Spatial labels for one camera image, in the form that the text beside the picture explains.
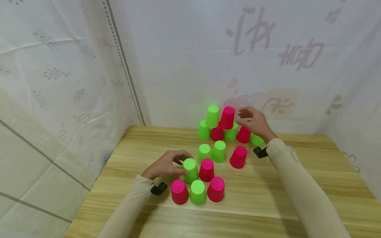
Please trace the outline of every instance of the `plastic cup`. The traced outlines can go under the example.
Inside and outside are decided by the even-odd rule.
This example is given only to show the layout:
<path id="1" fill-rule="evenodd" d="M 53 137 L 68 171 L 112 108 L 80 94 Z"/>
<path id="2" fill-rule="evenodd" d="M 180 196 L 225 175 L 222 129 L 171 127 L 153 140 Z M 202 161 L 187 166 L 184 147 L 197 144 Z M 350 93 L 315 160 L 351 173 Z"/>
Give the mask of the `plastic cup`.
<path id="1" fill-rule="evenodd" d="M 205 120 L 200 122 L 199 126 L 199 138 L 200 140 L 207 140 L 210 138 L 210 129 L 207 127 L 207 123 Z"/>
<path id="2" fill-rule="evenodd" d="M 216 163 L 222 163 L 226 157 L 226 144 L 223 141 L 216 141 L 212 151 L 211 159 Z"/>
<path id="3" fill-rule="evenodd" d="M 263 145 L 263 143 L 264 143 L 264 140 L 262 139 L 262 138 L 260 138 L 259 136 L 257 136 L 257 135 L 251 135 L 251 137 L 250 137 L 250 141 L 253 143 L 253 144 L 255 144 L 255 145 L 258 145 L 258 146 L 261 146 L 261 145 Z"/>
<path id="4" fill-rule="evenodd" d="M 221 121 L 219 122 L 220 127 L 224 130 L 230 130 L 233 128 L 234 124 L 234 108 L 225 107 L 222 112 Z"/>
<path id="5" fill-rule="evenodd" d="M 199 172 L 197 170 L 196 161 L 194 159 L 188 158 L 184 160 L 182 167 L 189 171 L 188 174 L 182 176 L 184 182 L 186 182 L 187 184 L 192 184 L 194 180 L 197 180 L 199 178 Z"/>
<path id="6" fill-rule="evenodd" d="M 243 146 L 237 146 L 230 157 L 230 164 L 236 169 L 242 169 L 245 166 L 246 155 L 247 149 Z"/>
<path id="7" fill-rule="evenodd" d="M 201 164 L 203 159 L 210 158 L 211 157 L 211 150 L 210 146 L 208 144 L 202 144 L 199 147 L 199 154 L 197 156 L 197 162 L 199 165 Z"/>
<path id="8" fill-rule="evenodd" d="M 222 129 L 221 126 L 217 126 L 216 128 L 212 129 L 212 134 L 210 135 L 210 138 L 213 141 L 220 141 L 224 138 L 224 129 Z"/>
<path id="9" fill-rule="evenodd" d="M 211 159 L 204 159 L 201 163 L 200 180 L 204 182 L 210 182 L 214 178 L 214 163 Z"/>
<path id="10" fill-rule="evenodd" d="M 172 190 L 172 200 L 174 203 L 182 205 L 188 201 L 189 192 L 185 186 L 184 181 L 181 179 L 176 179 L 171 185 Z"/>
<path id="11" fill-rule="evenodd" d="M 219 202 L 225 195 L 225 182 L 220 177 L 214 177 L 208 187 L 208 198 L 213 202 Z"/>
<path id="12" fill-rule="evenodd" d="M 227 131 L 224 131 L 224 139 L 229 142 L 235 141 L 237 137 L 238 124 L 233 122 L 233 128 Z"/>
<path id="13" fill-rule="evenodd" d="M 241 126 L 241 129 L 237 135 L 237 141 L 242 144 L 246 144 L 250 141 L 251 132 L 245 126 Z"/>
<path id="14" fill-rule="evenodd" d="M 194 180 L 190 186 L 189 200 L 195 205 L 202 205 L 207 200 L 205 185 L 201 180 Z"/>
<path id="15" fill-rule="evenodd" d="M 209 128 L 216 128 L 218 126 L 218 107 L 217 106 L 208 107 L 206 124 L 207 124 L 207 127 Z"/>

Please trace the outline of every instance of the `tile grout line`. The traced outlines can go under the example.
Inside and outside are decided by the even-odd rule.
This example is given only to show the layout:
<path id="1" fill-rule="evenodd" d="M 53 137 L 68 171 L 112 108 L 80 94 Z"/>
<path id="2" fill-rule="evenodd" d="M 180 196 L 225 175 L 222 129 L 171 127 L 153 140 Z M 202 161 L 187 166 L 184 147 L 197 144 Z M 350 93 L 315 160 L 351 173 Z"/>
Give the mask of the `tile grout line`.
<path id="1" fill-rule="evenodd" d="M 60 167 L 58 164 L 56 164 L 51 158 L 49 158 L 46 154 L 44 154 L 40 149 L 35 147 L 32 143 L 30 143 L 27 139 L 25 139 L 22 135 L 17 133 L 14 129 L 12 129 L 10 126 L 8 126 L 3 120 L 0 119 L 0 124 L 2 124 L 5 128 L 7 128 L 10 132 L 12 132 L 14 135 L 19 137 L 22 141 L 24 141 L 26 144 L 28 144 L 30 147 L 32 147 L 35 151 L 37 151 L 40 155 L 45 157 L 48 161 L 50 161 L 54 166 L 56 166 L 59 170 L 61 170 L 63 173 L 68 175 L 70 178 L 72 178 L 74 181 L 79 183 L 82 187 L 90 191 L 88 187 L 86 187 L 81 181 L 76 179 L 73 175 L 69 174 L 66 170 L 64 170 L 62 167 Z"/>
<path id="2" fill-rule="evenodd" d="M 120 54 L 122 55 L 123 60 L 124 60 L 124 64 L 126 65 L 126 70 L 125 70 L 125 71 L 127 71 L 127 73 L 128 73 L 128 77 L 127 77 L 127 74 L 126 74 L 126 73 L 125 73 L 125 75 L 126 75 L 127 81 L 130 81 L 130 82 L 131 82 L 130 90 L 131 90 L 131 88 L 132 88 L 132 90 L 133 90 L 134 101 L 136 101 L 136 103 L 134 102 L 134 104 L 135 104 L 135 108 L 136 108 L 136 112 L 138 113 L 138 118 L 139 118 L 139 120 L 140 120 L 140 124 L 141 124 L 142 126 L 145 126 L 146 123 L 145 123 L 144 118 L 143 118 L 143 114 L 142 114 L 142 111 L 141 111 L 141 108 L 140 108 L 139 99 L 138 99 L 138 96 L 137 96 L 137 94 L 136 94 L 136 90 L 135 90 L 135 87 L 134 87 L 134 83 L 132 82 L 132 78 L 131 78 L 130 70 L 129 70 L 128 65 L 127 65 L 126 55 L 124 54 L 124 50 L 123 50 L 123 46 L 122 46 L 122 42 L 120 41 L 120 37 L 119 37 L 119 33 L 118 33 L 117 26 L 116 26 L 116 23 L 115 23 L 114 15 L 113 15 L 112 10 L 111 10 L 110 1 L 109 1 L 109 0 L 106 0 L 106 3 L 107 3 L 107 7 L 108 7 L 108 9 L 109 9 L 110 18 L 111 18 L 111 20 L 112 20 L 112 25 L 113 25 L 114 30 L 115 30 L 116 39 L 118 39 L 118 41 L 115 40 L 115 43 L 116 43 L 116 44 L 118 43 L 119 46 L 120 46 Z"/>
<path id="3" fill-rule="evenodd" d="M 32 204 L 30 204 L 30 203 L 27 203 L 27 202 L 25 202 L 25 201 L 23 201 L 23 200 L 20 200 L 20 199 L 18 199 L 18 198 L 15 198 L 15 197 L 13 197 L 13 196 L 11 196 L 11 195 L 8 195 L 8 194 L 6 194 L 6 193 L 0 192 L 0 196 L 2 196 L 2 197 L 4 197 L 4 198 L 7 198 L 7 199 L 9 199 L 9 200 L 15 201 L 15 202 L 17 202 L 17 203 L 20 203 L 20 204 L 22 204 L 22 205 L 25 205 L 25 206 L 27 206 L 27 207 L 33 208 L 33 209 L 35 209 L 35 210 L 38 210 L 38 211 L 40 211 L 40 212 L 43 212 L 43 213 L 45 213 L 45 214 L 47 214 L 47 215 L 50 215 L 50 216 L 55 217 L 55 218 L 58 218 L 58 219 L 63 220 L 63 221 L 65 221 L 65 222 L 68 222 L 68 223 L 71 223 L 71 222 L 72 222 L 71 220 L 68 220 L 68 219 L 66 219 L 66 218 L 64 218 L 64 217 L 61 217 L 61 216 L 57 215 L 57 214 L 54 214 L 54 213 L 52 213 L 52 212 L 49 212 L 48 210 L 42 209 L 42 208 L 37 207 L 37 206 L 35 206 L 35 205 L 32 205 Z"/>

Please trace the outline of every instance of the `arm sleeve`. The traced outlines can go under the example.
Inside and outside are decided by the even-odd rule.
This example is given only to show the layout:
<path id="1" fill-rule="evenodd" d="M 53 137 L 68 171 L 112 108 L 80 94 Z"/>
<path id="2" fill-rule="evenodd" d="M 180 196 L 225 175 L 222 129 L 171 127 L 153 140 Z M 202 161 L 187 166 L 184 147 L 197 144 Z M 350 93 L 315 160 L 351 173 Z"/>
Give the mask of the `arm sleeve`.
<path id="1" fill-rule="evenodd" d="M 153 185 L 153 180 L 137 175 L 131 190 L 108 219 L 98 238 L 128 237 L 138 214 L 151 195 Z"/>
<path id="2" fill-rule="evenodd" d="M 267 153 L 308 237 L 350 237 L 327 195 L 300 164 L 295 150 L 277 138 L 267 144 Z"/>

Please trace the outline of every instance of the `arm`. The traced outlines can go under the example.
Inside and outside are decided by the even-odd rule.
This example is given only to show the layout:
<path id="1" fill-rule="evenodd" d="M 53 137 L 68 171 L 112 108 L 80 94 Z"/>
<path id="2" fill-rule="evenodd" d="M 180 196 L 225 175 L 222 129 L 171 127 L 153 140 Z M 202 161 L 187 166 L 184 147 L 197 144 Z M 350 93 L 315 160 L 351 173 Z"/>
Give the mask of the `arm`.
<path id="1" fill-rule="evenodd" d="M 140 175 L 135 177 L 132 188 L 108 219 L 98 238 L 126 238 L 144 204 L 151 196 L 154 182 Z"/>
<path id="2" fill-rule="evenodd" d="M 339 215 L 327 195 L 300 164 L 295 150 L 286 146 L 266 122 L 263 113 L 251 107 L 239 110 L 238 124 L 262 137 L 267 144 L 271 164 L 277 170 L 300 221 L 311 238 L 348 238 Z"/>
<path id="3" fill-rule="evenodd" d="M 132 188 L 108 219 L 98 238 L 125 238 L 127 237 L 135 220 L 142 210 L 144 204 L 151 195 L 151 188 L 154 185 L 156 177 L 164 177 L 167 175 L 184 175 L 188 171 L 182 168 L 175 168 L 173 162 L 182 165 L 181 161 L 193 156 L 185 150 L 167 151 L 157 161 L 150 165 L 142 176 L 135 177 Z"/>

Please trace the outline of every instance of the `green plastic cup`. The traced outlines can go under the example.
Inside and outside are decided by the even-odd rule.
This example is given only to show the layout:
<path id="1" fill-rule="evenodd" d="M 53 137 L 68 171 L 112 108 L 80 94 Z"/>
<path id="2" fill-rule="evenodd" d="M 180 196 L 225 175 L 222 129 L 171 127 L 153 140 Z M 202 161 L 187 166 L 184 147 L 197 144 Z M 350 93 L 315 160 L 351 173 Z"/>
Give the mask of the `green plastic cup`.
<path id="1" fill-rule="evenodd" d="M 238 129 L 238 124 L 234 122 L 232 129 L 224 131 L 224 139 L 229 142 L 235 141 L 237 137 L 237 129 Z"/>
<path id="2" fill-rule="evenodd" d="M 250 136 L 250 141 L 255 144 L 255 145 L 258 145 L 258 146 L 262 146 L 263 143 L 264 143 L 264 140 L 262 138 L 260 138 L 259 136 L 257 135 L 251 135 Z"/>
<path id="3" fill-rule="evenodd" d="M 208 144 L 202 144 L 202 145 L 200 145 L 200 147 L 199 147 L 199 154 L 197 156 L 197 162 L 199 163 L 199 165 L 201 164 L 201 162 L 204 159 L 206 159 L 206 158 L 210 159 L 210 157 L 211 157 L 210 146 Z"/>
<path id="4" fill-rule="evenodd" d="M 210 138 L 210 129 L 207 127 L 207 122 L 205 120 L 200 122 L 199 138 L 204 141 Z"/>
<path id="5" fill-rule="evenodd" d="M 226 144 L 223 141 L 216 141 L 212 151 L 211 159 L 216 163 L 222 163 L 226 157 Z"/>
<path id="6" fill-rule="evenodd" d="M 193 181 L 199 178 L 199 171 L 197 170 L 196 161 L 194 159 L 188 158 L 184 160 L 182 166 L 184 169 L 189 171 L 188 174 L 182 176 L 184 182 L 187 184 L 192 184 Z"/>
<path id="7" fill-rule="evenodd" d="M 218 107 L 217 106 L 208 107 L 206 124 L 207 124 L 207 127 L 209 128 L 216 128 L 218 126 Z"/>
<path id="8" fill-rule="evenodd" d="M 201 180 L 194 180 L 190 186 L 189 200 L 199 206 L 207 200 L 207 192 L 205 191 L 205 184 Z"/>

